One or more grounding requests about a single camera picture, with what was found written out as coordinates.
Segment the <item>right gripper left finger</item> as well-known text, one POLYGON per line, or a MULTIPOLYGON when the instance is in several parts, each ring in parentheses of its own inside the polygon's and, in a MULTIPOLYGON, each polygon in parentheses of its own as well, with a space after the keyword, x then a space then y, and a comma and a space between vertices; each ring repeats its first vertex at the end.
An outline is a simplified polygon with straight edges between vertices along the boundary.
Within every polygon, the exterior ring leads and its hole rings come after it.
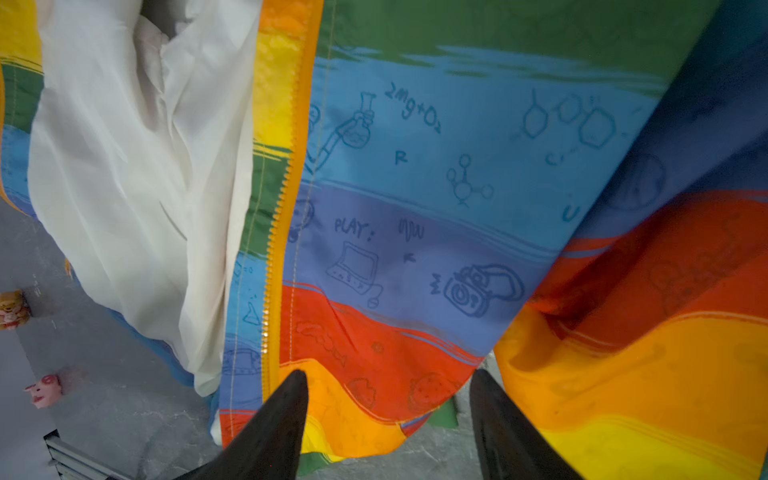
POLYGON ((181 476, 183 480, 292 480, 297 477, 309 391, 295 370, 244 429, 216 458, 181 476))

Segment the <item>rainbow striped jacket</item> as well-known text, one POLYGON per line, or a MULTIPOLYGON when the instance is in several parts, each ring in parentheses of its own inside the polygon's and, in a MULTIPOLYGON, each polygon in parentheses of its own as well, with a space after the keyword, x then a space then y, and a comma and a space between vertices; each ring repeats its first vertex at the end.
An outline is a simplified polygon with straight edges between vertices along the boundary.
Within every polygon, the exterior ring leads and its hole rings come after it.
POLYGON ((489 356, 585 479, 767 470, 763 1, 5 1, 1 197, 311 467, 489 356))

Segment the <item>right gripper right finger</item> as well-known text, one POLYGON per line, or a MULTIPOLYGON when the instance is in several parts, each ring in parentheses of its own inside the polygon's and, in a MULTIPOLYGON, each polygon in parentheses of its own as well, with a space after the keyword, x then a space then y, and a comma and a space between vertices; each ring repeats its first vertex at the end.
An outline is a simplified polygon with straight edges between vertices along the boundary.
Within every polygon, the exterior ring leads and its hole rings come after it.
POLYGON ((579 479, 492 375, 474 372, 469 388, 478 458, 485 480, 579 479))

